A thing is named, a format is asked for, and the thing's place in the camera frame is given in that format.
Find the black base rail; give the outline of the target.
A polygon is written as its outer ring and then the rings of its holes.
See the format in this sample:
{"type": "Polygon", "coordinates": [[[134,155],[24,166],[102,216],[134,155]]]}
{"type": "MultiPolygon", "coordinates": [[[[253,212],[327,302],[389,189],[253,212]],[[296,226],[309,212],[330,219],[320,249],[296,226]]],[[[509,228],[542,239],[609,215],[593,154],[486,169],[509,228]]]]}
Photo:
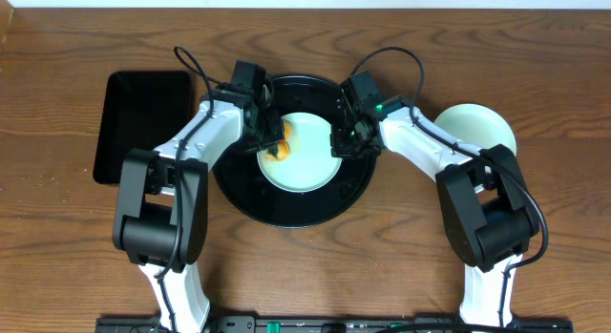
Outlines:
{"type": "MultiPolygon", "coordinates": [[[[420,317],[411,320],[261,319],[225,316],[203,327],[204,333],[372,333],[398,326],[415,325],[416,332],[463,332],[465,323],[450,317],[420,317]]],[[[167,332],[158,317],[99,318],[95,333],[167,332]]]]}

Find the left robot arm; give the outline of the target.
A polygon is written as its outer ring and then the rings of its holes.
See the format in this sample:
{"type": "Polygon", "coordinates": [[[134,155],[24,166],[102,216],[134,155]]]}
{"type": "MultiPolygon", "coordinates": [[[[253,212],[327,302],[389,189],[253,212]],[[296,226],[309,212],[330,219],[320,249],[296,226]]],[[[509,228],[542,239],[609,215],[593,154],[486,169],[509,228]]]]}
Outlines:
{"type": "Polygon", "coordinates": [[[116,202],[113,244],[153,288],[160,316],[156,332],[201,332],[211,304],[198,259],[208,225],[208,176],[222,154],[254,139],[261,149],[283,135],[269,111],[271,81],[260,88],[222,84],[172,138],[125,157],[116,202]]]}

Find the black rectangular bin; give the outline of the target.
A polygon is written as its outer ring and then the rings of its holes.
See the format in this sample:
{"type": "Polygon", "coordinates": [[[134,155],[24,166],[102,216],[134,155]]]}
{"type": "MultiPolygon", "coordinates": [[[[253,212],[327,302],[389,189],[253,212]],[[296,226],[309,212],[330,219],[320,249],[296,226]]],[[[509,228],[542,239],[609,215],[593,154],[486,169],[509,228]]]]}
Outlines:
{"type": "Polygon", "coordinates": [[[119,71],[107,82],[93,179],[119,183],[134,148],[153,150],[174,137],[193,112],[192,78],[185,71],[119,71]]]}

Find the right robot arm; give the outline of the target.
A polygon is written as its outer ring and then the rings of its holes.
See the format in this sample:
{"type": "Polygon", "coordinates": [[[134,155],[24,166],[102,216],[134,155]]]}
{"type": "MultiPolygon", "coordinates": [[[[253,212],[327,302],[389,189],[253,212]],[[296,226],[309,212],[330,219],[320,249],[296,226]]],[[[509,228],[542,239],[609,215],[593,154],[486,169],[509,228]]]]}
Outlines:
{"type": "Polygon", "coordinates": [[[467,127],[455,134],[402,96],[345,97],[340,110],[331,130],[333,156],[387,149],[434,181],[446,236],[465,264],[462,322],[511,327],[515,272],[540,259],[523,256],[532,237],[548,233],[515,152],[498,137],[477,140],[467,127]]]}

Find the light blue plate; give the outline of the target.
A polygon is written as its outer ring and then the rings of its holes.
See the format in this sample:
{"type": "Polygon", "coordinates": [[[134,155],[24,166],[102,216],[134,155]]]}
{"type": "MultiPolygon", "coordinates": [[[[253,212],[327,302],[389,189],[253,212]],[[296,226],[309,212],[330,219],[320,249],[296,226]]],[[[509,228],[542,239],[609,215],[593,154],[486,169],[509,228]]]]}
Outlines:
{"type": "Polygon", "coordinates": [[[509,123],[494,110],[473,103],[452,106],[442,112],[434,124],[449,134],[489,149],[498,144],[517,152],[516,137],[509,123]]]}
{"type": "Polygon", "coordinates": [[[283,121],[292,126],[287,142],[290,155],[282,161],[267,160],[265,151],[257,153],[259,167],[274,186],[292,193],[317,190],[330,182],[340,169],[342,159],[330,152],[331,125],[309,113],[285,114],[283,121]]]}

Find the yellow green sponge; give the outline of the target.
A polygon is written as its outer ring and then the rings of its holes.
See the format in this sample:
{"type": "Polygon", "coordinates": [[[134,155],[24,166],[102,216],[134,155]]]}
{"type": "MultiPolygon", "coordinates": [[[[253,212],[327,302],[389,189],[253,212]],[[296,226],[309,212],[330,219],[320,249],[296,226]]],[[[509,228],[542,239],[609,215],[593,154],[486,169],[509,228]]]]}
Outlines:
{"type": "Polygon", "coordinates": [[[269,147],[265,151],[264,156],[267,160],[282,161],[288,158],[290,155],[290,147],[289,147],[287,140],[292,133],[292,126],[286,120],[283,121],[283,124],[284,124],[284,138],[280,140],[279,142],[277,142],[272,147],[269,147]]]}

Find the round black tray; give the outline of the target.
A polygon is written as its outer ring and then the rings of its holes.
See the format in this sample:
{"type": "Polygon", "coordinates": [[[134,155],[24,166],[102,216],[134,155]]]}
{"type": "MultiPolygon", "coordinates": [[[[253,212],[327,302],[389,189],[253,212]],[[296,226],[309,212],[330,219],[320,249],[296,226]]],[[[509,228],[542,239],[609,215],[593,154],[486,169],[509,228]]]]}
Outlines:
{"type": "MultiPolygon", "coordinates": [[[[273,106],[281,114],[316,114],[329,123],[345,115],[340,85],[323,77],[287,74],[273,78],[273,106]]],[[[343,214],[367,189],[374,157],[343,159],[338,173],[322,188],[292,193],[265,178],[253,154],[229,149],[216,163],[214,176],[227,199],[250,218],[284,228],[324,223],[343,214]]]]}

